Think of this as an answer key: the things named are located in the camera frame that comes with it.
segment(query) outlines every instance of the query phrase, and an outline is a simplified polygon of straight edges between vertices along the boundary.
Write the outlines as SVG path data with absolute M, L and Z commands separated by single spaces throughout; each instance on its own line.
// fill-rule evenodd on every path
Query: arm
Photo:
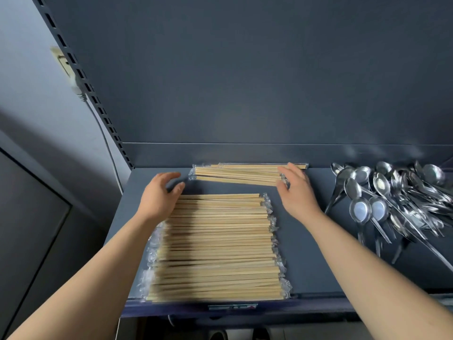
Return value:
M 113 334 L 148 238 L 171 214 L 184 189 L 184 183 L 170 193 L 165 188 L 179 176 L 157 174 L 135 216 L 9 339 L 106 339 Z
M 291 182 L 277 188 L 285 209 L 318 244 L 344 293 L 371 335 L 388 339 L 453 339 L 453 314 L 378 258 L 320 210 L 308 177 L 279 168 Z

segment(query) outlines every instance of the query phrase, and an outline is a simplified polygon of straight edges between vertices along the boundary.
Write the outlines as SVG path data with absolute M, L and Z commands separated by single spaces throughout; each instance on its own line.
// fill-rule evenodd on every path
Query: shoe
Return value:
M 217 331 L 211 335 L 209 340 L 228 340 L 228 336 L 225 331 Z
M 269 332 L 266 328 L 255 328 L 253 330 L 252 340 L 270 340 Z

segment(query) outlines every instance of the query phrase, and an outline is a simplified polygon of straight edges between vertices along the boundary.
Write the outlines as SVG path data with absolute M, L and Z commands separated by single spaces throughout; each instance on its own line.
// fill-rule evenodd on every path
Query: wrapped chopsticks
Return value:
M 223 183 L 243 183 L 252 185 L 275 186 L 276 181 L 284 177 L 277 168 L 280 165 L 246 165 L 218 164 L 194 165 L 190 171 L 190 179 Z M 307 164 L 296 165 L 306 169 Z
M 159 226 L 147 299 L 257 301 L 289 296 L 267 195 L 182 195 Z

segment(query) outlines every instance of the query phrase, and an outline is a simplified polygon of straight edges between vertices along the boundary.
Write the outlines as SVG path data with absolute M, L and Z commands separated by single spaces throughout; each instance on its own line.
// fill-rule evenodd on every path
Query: hand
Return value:
M 277 181 L 277 190 L 283 206 L 291 216 L 301 223 L 306 223 L 314 216 L 323 214 L 314 197 L 310 180 L 303 171 L 292 163 L 288 163 L 288 168 L 279 167 L 278 170 L 291 183 L 291 186 L 287 189 L 283 181 Z
M 176 201 L 184 190 L 185 183 L 178 183 L 171 192 L 167 192 L 166 184 L 181 176 L 181 173 L 159 173 L 146 186 L 142 194 L 139 208 L 135 214 L 146 220 L 160 223 L 172 213 Z

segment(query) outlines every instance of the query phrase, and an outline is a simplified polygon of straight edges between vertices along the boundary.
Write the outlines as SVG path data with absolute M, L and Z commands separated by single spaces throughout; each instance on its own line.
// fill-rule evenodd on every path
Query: wall socket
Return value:
M 59 47 L 50 47 L 50 51 L 52 55 L 55 57 L 57 62 L 59 63 L 60 67 L 64 70 L 67 77 L 71 79 L 71 77 L 75 76 L 74 70 L 72 70 L 69 62 L 67 61 L 63 51 Z

